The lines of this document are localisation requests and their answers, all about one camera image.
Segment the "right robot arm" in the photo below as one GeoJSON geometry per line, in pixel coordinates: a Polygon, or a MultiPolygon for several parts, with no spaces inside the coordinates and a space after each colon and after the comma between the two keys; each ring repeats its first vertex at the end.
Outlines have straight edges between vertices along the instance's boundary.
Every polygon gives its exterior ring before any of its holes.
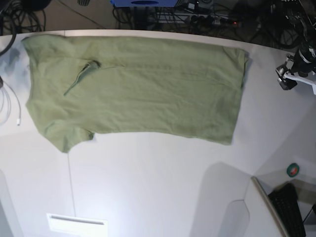
{"type": "Polygon", "coordinates": [[[5,55],[13,46],[13,43],[15,42],[17,34],[11,34],[6,36],[0,37],[0,56],[5,55]]]}

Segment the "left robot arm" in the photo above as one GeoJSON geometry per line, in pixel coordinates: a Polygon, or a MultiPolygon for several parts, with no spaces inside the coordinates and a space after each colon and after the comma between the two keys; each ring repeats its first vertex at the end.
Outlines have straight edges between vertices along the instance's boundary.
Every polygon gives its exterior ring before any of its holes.
{"type": "Polygon", "coordinates": [[[291,90],[298,82],[316,92],[316,2],[314,0],[279,0],[277,6],[298,35],[297,50],[276,68],[279,85],[291,90]]]}

